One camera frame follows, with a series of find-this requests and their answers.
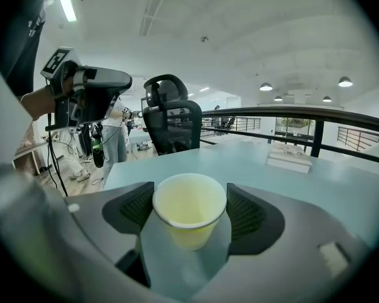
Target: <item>paper cup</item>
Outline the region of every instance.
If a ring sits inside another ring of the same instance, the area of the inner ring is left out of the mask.
[[[153,207],[167,225],[174,243],[191,251],[201,249],[226,208],[226,192],[214,179],[179,174],[162,181]]]

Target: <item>metal railing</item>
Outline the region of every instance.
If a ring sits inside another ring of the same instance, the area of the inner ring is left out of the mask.
[[[213,117],[202,119],[203,128],[217,128],[231,131],[253,131],[260,128],[260,118],[252,117]],[[220,136],[222,133],[202,131],[201,138]]]
[[[311,147],[310,156],[318,157],[320,150],[330,150],[331,152],[343,153],[350,156],[371,160],[379,163],[379,157],[369,155],[360,151],[348,150],[336,146],[326,145],[322,143],[324,122],[335,122],[359,128],[370,129],[379,133],[379,118],[356,114],[352,112],[321,109],[312,107],[250,107],[237,109],[222,109],[202,112],[203,118],[219,118],[219,117],[291,117],[311,119],[316,121],[315,133],[313,141],[293,138],[292,136],[271,136],[267,134],[251,133],[249,131],[233,131],[219,128],[202,127],[202,131],[214,131],[217,133],[239,134],[243,136],[251,136],[257,138],[265,138],[268,140],[277,140],[288,143],[297,143],[299,145]],[[202,140],[204,143],[214,145],[211,141]]]
[[[337,141],[360,152],[379,142],[379,134],[360,129],[339,127]]]

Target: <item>ceiling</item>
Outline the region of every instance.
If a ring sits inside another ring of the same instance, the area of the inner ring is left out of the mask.
[[[342,105],[379,85],[379,40],[353,0],[71,1],[77,21],[54,0],[44,35],[136,78],[171,73],[195,93],[210,86],[250,105],[295,94]],[[344,75],[352,87],[337,86]],[[259,91],[263,82],[274,89]]]

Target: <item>black mesh chair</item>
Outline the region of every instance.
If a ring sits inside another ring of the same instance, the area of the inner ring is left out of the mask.
[[[159,155],[200,147],[202,110],[187,100],[184,83],[167,74],[148,80],[144,87],[148,107],[143,110],[148,133]]]

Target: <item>chair headrest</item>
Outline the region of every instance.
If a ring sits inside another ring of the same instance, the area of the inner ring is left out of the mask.
[[[146,90],[146,102],[149,107],[156,107],[168,101],[188,99],[188,91],[184,83],[172,74],[151,78],[143,87]]]

